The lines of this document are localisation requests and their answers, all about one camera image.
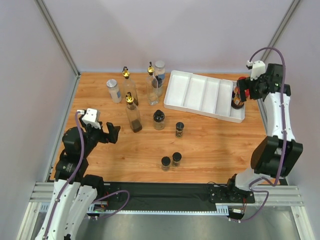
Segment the small black lid jar left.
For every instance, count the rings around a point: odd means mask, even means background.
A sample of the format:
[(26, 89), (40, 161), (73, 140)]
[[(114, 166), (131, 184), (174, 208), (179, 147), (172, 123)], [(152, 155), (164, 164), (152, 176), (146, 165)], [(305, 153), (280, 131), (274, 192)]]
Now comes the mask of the small black lid jar left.
[(164, 171), (168, 171), (170, 169), (171, 159), (168, 156), (164, 156), (161, 159), (161, 168)]

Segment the aluminium front rail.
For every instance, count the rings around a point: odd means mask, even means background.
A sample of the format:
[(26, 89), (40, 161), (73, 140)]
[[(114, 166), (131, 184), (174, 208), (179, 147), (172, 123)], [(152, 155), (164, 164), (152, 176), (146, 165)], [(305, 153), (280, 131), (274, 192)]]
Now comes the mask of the aluminium front rail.
[[(256, 191), (268, 191), (269, 197), (266, 206), (304, 206), (301, 193), (297, 186), (294, 185), (257, 185)], [(54, 190), (53, 182), (36, 182), (31, 193), (29, 202), (49, 203)]]

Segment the left aluminium corner post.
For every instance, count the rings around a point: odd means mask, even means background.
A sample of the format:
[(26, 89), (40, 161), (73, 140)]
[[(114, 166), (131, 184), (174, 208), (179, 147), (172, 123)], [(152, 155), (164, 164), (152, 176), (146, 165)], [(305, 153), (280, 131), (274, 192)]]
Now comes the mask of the left aluminium corner post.
[(64, 55), (68, 65), (72, 69), (75, 76), (78, 78), (81, 75), (81, 73), (75, 64), (75, 61), (73, 60), (73, 58), (67, 48), (67, 45), (65, 44), (65, 42), (62, 38), (62, 35), (60, 34), (60, 31), (58, 30), (58, 27), (57, 27), (52, 15), (51, 15), (49, 9), (48, 9), (45, 1), (44, 0), (35, 0), (34, 2), (37, 5), (40, 13), (42, 14), (42, 16), (43, 16), (49, 30), (51, 31), (55, 41), (57, 42), (60, 50), (62, 51), (62, 54)]

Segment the silver lid jar white beads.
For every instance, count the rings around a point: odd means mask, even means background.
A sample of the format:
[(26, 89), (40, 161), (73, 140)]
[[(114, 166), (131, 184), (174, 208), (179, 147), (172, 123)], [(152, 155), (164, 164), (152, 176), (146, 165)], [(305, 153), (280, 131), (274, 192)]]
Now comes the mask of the silver lid jar white beads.
[(118, 86), (118, 82), (115, 79), (109, 79), (106, 82), (106, 86), (112, 101), (116, 104), (120, 103), (122, 101), (122, 95)]

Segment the oil bottle dark sauce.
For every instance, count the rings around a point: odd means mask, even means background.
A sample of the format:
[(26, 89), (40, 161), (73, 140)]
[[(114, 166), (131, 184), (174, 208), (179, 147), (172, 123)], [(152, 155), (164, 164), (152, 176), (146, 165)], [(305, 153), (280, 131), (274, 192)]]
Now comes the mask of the oil bottle dark sauce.
[(131, 79), (130, 72), (129, 72), (129, 69), (127, 66), (123, 67), (122, 75), (124, 77), (124, 82), (123, 82), (124, 93), (127, 94), (128, 92), (130, 92), (131, 96), (134, 98), (134, 103), (138, 106), (139, 100), (138, 100), (138, 95), (137, 95), (136, 84)]
[(143, 129), (140, 111), (138, 106), (135, 104), (135, 99), (131, 92), (127, 92), (125, 96), (126, 101), (126, 114), (129, 121), (131, 130), (137, 133)]

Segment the silver lid jar blue label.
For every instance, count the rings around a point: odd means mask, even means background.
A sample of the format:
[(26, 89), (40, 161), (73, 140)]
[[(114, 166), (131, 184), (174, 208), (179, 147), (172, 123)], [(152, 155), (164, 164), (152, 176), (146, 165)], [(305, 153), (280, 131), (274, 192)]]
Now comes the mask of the silver lid jar blue label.
[(164, 86), (164, 82), (165, 82), (165, 62), (162, 61), (162, 60), (158, 60), (155, 62), (155, 65), (154, 65), (154, 69), (155, 69), (155, 72), (154, 72), (154, 75), (155, 76), (160, 76), (163, 80), (163, 86)]

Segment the oil bottle dark sauce front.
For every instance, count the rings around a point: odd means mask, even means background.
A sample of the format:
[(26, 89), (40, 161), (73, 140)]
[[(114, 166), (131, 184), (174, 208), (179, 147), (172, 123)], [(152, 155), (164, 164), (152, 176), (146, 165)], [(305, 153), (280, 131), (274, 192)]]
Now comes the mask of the oil bottle dark sauce front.
[(138, 106), (135, 104), (135, 99), (131, 92), (127, 92), (125, 96), (126, 101), (126, 114), (129, 121), (131, 130), (137, 133), (143, 129), (140, 111)]

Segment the oil bottle dark sauce back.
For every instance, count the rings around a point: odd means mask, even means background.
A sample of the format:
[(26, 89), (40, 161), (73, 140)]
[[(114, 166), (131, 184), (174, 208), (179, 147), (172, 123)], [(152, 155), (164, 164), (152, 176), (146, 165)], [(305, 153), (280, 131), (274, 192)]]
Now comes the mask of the oil bottle dark sauce back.
[(129, 69), (127, 66), (123, 67), (122, 75), (124, 77), (124, 82), (123, 82), (124, 93), (127, 94), (128, 92), (130, 92), (131, 96), (134, 98), (134, 103), (138, 106), (139, 100), (138, 100), (138, 95), (137, 95), (136, 84), (131, 79), (130, 72), (129, 72)]

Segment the clear oil bottle gold spout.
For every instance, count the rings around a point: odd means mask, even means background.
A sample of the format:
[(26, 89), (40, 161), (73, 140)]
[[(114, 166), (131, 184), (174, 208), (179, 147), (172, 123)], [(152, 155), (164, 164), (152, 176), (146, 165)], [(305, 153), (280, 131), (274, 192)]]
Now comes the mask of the clear oil bottle gold spout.
[(151, 106), (154, 106), (159, 103), (158, 97), (158, 80), (154, 75), (155, 69), (152, 65), (152, 62), (149, 62), (149, 67), (147, 69), (147, 79), (146, 79), (146, 91), (147, 91), (147, 100)]

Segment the small black lid jar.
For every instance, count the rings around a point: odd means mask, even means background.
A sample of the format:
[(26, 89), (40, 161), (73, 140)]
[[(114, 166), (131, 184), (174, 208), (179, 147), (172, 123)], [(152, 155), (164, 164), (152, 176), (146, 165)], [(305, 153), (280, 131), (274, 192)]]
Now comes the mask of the small black lid jar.
[(171, 159), (168, 156), (164, 156), (161, 159), (161, 168), (164, 171), (168, 171), (170, 169)]
[(181, 163), (182, 155), (179, 152), (174, 152), (172, 155), (172, 164), (178, 167)]

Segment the black label spice shaker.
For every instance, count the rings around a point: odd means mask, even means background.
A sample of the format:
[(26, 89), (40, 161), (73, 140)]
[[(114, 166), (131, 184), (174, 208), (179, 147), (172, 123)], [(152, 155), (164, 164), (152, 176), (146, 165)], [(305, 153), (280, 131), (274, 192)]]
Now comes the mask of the black label spice shaker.
[(175, 136), (177, 138), (181, 138), (183, 136), (184, 127), (185, 125), (183, 122), (177, 122), (175, 124)]

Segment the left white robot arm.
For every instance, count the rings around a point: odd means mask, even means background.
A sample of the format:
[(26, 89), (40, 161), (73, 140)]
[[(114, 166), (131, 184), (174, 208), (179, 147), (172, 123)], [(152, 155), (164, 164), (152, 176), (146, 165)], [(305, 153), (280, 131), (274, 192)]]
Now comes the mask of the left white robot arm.
[(85, 172), (87, 157), (98, 143), (115, 144), (118, 140), (120, 126), (111, 122), (106, 126), (108, 132), (80, 121), (64, 133), (52, 197), (37, 240), (74, 240), (89, 206), (104, 197), (103, 178)]

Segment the red lid sauce jar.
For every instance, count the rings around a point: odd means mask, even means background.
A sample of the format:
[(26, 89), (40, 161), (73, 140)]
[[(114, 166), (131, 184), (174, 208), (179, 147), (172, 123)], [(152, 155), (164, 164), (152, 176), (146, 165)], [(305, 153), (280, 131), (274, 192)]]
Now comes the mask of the red lid sauce jar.
[(241, 100), (240, 91), (237, 90), (237, 94), (231, 98), (231, 106), (234, 109), (241, 109), (244, 106), (245, 102)]
[(238, 93), (238, 87), (236, 86), (232, 91), (232, 98), (234, 98), (237, 93)]

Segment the right aluminium corner post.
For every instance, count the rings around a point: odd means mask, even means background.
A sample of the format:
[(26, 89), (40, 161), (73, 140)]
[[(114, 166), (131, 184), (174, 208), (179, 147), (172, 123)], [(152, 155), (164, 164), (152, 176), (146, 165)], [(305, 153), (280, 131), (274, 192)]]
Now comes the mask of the right aluminium corner post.
[(282, 36), (284, 35), (288, 25), (290, 24), (291, 20), (293, 19), (295, 13), (300, 8), (304, 0), (292, 0), (289, 4), (288, 9), (286, 10), (284, 16), (282, 17), (281, 21), (279, 22), (278, 27), (276, 28), (274, 34), (272, 35), (267, 47), (276, 48), (279, 44)]

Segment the black base mat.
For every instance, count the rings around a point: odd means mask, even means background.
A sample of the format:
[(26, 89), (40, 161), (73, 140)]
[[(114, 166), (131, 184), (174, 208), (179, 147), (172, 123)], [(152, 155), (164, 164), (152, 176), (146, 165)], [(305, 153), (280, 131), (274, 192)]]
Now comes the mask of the black base mat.
[(105, 185), (108, 194), (127, 190), (125, 211), (214, 211), (216, 204), (230, 204), (226, 187), (210, 183), (113, 182)]

